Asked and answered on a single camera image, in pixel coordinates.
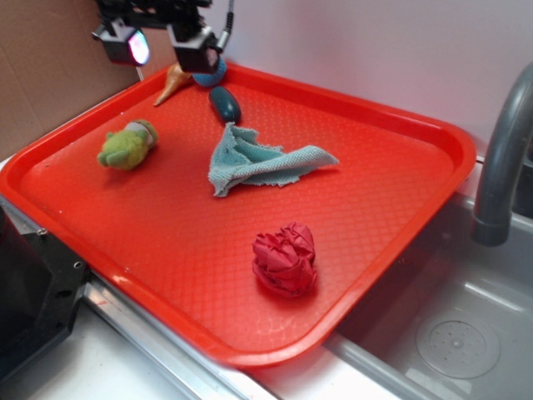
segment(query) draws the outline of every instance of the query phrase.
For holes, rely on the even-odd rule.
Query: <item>red fabric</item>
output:
[[[288,298],[313,289],[315,243],[308,227],[292,222],[274,235],[260,233],[252,247],[253,272],[267,288]]]

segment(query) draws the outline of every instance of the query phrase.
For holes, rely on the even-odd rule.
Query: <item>black machine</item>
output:
[[[219,38],[205,24],[198,8],[212,0],[96,0],[102,24],[93,37],[102,41],[115,63],[141,66],[149,49],[142,28],[166,29],[183,71],[215,73],[219,54],[227,45],[233,25],[233,0],[226,27]]]
[[[71,333],[87,273],[55,236],[22,235],[0,207],[0,383]]]

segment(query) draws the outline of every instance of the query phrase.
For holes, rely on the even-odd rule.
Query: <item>stainless steel sink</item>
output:
[[[402,398],[533,396],[533,222],[483,247],[472,207],[455,195],[326,344]]]

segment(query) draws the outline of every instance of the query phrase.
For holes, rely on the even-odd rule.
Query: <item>plastic tray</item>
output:
[[[0,192],[172,330],[240,368],[321,343],[475,162],[471,140],[447,123],[230,65],[223,86],[241,104],[240,126],[286,152],[314,144],[340,164],[213,197],[207,173],[224,127],[198,85],[153,107],[165,76],[21,151]],[[101,167],[106,133],[136,118],[156,127],[157,147],[131,172]],[[252,242],[292,221],[311,229],[318,279],[283,298],[253,275]]]

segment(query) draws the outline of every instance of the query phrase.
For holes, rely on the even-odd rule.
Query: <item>faucet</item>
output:
[[[471,238],[498,246],[509,236],[512,211],[533,218],[533,62],[516,79],[485,157]]]

